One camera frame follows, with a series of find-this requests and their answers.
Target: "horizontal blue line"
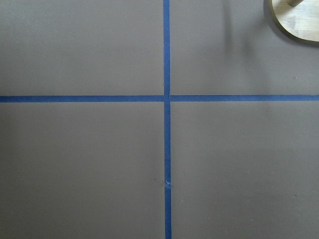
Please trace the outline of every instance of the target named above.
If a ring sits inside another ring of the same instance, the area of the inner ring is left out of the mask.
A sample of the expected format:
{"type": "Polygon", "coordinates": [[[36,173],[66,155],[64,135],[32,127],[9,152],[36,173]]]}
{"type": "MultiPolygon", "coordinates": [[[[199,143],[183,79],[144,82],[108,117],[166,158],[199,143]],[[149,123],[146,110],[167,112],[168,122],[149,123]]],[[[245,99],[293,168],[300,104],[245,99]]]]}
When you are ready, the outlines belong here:
{"type": "Polygon", "coordinates": [[[0,103],[163,102],[164,96],[0,96],[0,103]]]}
{"type": "Polygon", "coordinates": [[[172,95],[171,102],[319,101],[319,95],[172,95]]]}

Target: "blue line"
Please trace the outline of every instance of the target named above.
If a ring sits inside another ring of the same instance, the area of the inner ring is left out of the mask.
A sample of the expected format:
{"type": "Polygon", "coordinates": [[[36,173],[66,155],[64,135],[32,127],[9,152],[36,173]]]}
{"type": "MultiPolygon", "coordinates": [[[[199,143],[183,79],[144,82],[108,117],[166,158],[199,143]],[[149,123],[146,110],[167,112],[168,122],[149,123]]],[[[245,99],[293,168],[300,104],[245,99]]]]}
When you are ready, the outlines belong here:
{"type": "Polygon", "coordinates": [[[0,96],[0,103],[163,101],[164,96],[0,96]]]}
{"type": "Polygon", "coordinates": [[[171,176],[170,176],[170,29],[169,0],[163,0],[164,34],[164,177],[165,238],[171,239],[171,176]]]}
{"type": "Polygon", "coordinates": [[[319,101],[319,95],[175,95],[172,102],[319,101]]]}

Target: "wooden object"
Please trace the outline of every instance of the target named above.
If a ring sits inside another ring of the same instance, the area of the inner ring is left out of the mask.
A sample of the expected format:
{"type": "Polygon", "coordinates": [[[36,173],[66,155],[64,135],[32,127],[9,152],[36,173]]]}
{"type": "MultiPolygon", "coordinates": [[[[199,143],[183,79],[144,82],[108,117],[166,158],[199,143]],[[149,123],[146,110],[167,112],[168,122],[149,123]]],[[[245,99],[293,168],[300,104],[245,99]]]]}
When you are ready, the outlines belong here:
{"type": "Polygon", "coordinates": [[[269,0],[275,21],[291,35],[319,42],[319,0],[269,0]]]}

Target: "wooden base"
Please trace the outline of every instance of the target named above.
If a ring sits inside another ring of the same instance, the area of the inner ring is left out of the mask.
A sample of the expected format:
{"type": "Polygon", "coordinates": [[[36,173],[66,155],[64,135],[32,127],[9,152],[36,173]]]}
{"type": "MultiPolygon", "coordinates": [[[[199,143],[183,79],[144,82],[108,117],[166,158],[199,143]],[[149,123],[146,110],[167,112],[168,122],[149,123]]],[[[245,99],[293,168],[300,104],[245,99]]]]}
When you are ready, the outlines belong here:
{"type": "Polygon", "coordinates": [[[319,0],[304,0],[290,6],[288,0],[269,0],[278,23],[293,36],[319,42],[319,0]]]}

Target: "wooden edge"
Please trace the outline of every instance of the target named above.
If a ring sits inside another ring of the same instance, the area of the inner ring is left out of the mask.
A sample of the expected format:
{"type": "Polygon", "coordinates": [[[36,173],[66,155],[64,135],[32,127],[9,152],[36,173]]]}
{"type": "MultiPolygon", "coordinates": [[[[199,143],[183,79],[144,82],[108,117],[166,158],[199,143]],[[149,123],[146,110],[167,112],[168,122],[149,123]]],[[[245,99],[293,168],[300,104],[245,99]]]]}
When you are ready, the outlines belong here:
{"type": "Polygon", "coordinates": [[[276,27],[287,37],[289,37],[290,39],[298,42],[298,43],[302,43],[302,44],[306,44],[306,45],[310,45],[310,46],[319,46],[319,42],[318,41],[311,41],[311,40],[305,40],[302,39],[300,37],[297,37],[295,35],[293,35],[292,33],[288,32],[279,22],[279,20],[277,19],[277,16],[275,14],[274,11],[274,7],[273,7],[273,0],[268,0],[268,4],[269,4],[269,8],[270,8],[270,14],[271,17],[273,19],[273,22],[275,23],[276,27]]]}

